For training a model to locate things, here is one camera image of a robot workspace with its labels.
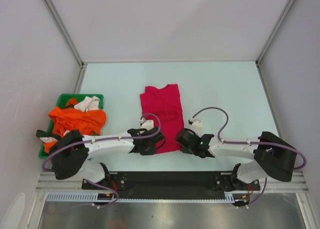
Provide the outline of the magenta t shirt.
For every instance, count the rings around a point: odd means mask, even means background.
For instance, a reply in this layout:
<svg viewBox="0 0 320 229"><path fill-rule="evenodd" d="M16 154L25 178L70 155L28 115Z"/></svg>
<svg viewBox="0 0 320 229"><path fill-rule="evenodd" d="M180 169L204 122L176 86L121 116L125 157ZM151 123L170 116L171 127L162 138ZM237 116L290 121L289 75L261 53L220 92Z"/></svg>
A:
<svg viewBox="0 0 320 229"><path fill-rule="evenodd" d="M146 86L144 93L140 94L140 103L143 114L152 113L161 122L165 143L158 143L157 153L179 151L181 146L176 142L176 135L185 125L178 85L167 84L163 88Z"/></svg>

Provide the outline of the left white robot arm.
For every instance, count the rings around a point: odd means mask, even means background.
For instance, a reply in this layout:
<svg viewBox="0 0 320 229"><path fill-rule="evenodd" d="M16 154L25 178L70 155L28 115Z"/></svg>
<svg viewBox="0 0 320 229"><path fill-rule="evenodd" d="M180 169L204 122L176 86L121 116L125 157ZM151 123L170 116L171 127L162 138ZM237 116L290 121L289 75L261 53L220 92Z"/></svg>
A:
<svg viewBox="0 0 320 229"><path fill-rule="evenodd" d="M111 182L107 167L102 162L92 162L92 159L111 153L150 156L156 154L157 144L163 146L165 141L158 127L131 128L125 133L109 136L82 135L79 130L73 130L49 149L49 156L57 180L78 177L105 189Z"/></svg>

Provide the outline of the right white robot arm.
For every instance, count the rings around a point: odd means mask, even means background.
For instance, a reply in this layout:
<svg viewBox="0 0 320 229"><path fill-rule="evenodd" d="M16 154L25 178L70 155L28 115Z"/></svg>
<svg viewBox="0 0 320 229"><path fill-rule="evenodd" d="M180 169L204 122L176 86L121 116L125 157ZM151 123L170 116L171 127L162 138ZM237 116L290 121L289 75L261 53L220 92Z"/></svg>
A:
<svg viewBox="0 0 320 229"><path fill-rule="evenodd" d="M237 163L232 170L230 183L237 190L267 177L286 183L292 180L296 149L271 132L264 131L259 137L245 140L227 141L213 134L198 136L191 129L183 128L177 133L175 141L181 145L183 153L200 158L250 160L248 163Z"/></svg>

